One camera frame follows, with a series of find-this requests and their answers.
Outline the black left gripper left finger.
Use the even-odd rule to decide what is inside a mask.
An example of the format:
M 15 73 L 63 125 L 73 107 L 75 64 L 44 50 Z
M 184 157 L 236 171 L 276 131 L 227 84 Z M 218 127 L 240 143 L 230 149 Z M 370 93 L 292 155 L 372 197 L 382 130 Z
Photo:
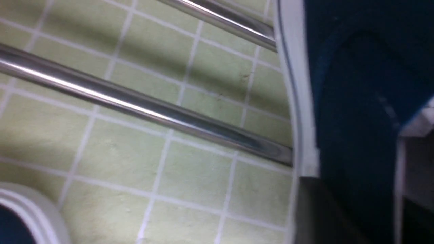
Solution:
M 300 177 L 295 244 L 370 244 L 319 178 Z

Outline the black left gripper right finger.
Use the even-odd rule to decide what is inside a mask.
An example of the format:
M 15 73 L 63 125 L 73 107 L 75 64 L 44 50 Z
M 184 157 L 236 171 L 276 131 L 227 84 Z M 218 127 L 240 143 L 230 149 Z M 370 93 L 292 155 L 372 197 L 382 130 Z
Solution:
M 402 243 L 434 243 L 433 212 L 408 198 L 405 198 L 403 202 Z

